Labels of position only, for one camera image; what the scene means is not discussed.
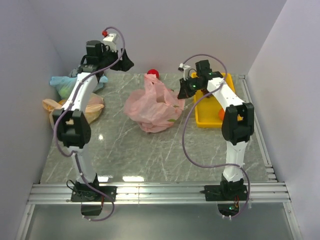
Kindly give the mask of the red fake apple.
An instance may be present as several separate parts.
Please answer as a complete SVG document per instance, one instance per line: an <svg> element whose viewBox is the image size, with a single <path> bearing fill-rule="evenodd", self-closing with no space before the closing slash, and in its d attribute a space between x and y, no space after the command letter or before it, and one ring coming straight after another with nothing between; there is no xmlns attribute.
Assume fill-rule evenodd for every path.
<svg viewBox="0 0 320 240"><path fill-rule="evenodd" d="M156 70L156 69L150 69L147 71L147 74L148 75L155 75L157 79L160 78L160 74L159 72Z"/></svg>

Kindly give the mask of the pink plastic bag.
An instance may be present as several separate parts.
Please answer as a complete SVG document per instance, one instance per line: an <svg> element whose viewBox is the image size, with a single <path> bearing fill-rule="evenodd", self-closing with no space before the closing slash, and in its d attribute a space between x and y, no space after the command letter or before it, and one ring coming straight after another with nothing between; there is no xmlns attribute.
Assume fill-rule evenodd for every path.
<svg viewBox="0 0 320 240"><path fill-rule="evenodd" d="M165 86L155 74L144 74L144 89L133 91L124 104L124 114L146 133L162 132L178 120L185 100Z"/></svg>

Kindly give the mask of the orange fake fruit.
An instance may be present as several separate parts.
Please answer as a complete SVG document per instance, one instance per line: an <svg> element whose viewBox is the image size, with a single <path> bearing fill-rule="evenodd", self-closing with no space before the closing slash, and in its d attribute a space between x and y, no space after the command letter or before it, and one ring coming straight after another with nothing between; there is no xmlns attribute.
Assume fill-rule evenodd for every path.
<svg viewBox="0 0 320 240"><path fill-rule="evenodd" d="M219 119L220 119L221 121L223 121L223 120L224 120L224 116L225 116L225 111L224 111L223 108L221 108L221 109L219 110L219 112L218 112L218 117L219 117Z"/></svg>

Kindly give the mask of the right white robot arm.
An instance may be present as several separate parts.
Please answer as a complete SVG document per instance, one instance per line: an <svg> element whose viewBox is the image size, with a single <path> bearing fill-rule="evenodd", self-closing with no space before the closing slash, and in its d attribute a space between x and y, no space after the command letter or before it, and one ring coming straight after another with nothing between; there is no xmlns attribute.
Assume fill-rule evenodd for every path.
<svg viewBox="0 0 320 240"><path fill-rule="evenodd" d="M188 99L197 91L207 90L204 96L213 96L224 111L221 133L227 151L219 194L226 200L240 195L249 197L250 186L244 184L248 174L243 165L248 142L254 133L254 105L239 98L226 82L228 74L213 71L208 60L195 64L196 77L189 75L191 67L184 62L178 69L183 73L178 99Z"/></svg>

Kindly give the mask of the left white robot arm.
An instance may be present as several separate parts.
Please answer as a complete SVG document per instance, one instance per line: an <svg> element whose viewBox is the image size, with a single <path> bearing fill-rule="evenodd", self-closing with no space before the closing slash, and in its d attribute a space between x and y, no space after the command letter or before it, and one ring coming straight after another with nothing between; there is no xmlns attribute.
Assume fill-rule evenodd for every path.
<svg viewBox="0 0 320 240"><path fill-rule="evenodd" d="M85 110L93 90L100 82L105 70L126 72L134 66L124 48L117 50L114 40L105 37L102 41L90 40L86 43L86 55L83 56L77 70L75 86L60 108L52 113L54 138L62 142L77 170L73 193L95 201L102 196L97 173L88 157L86 145L91 139L91 127L85 117Z"/></svg>

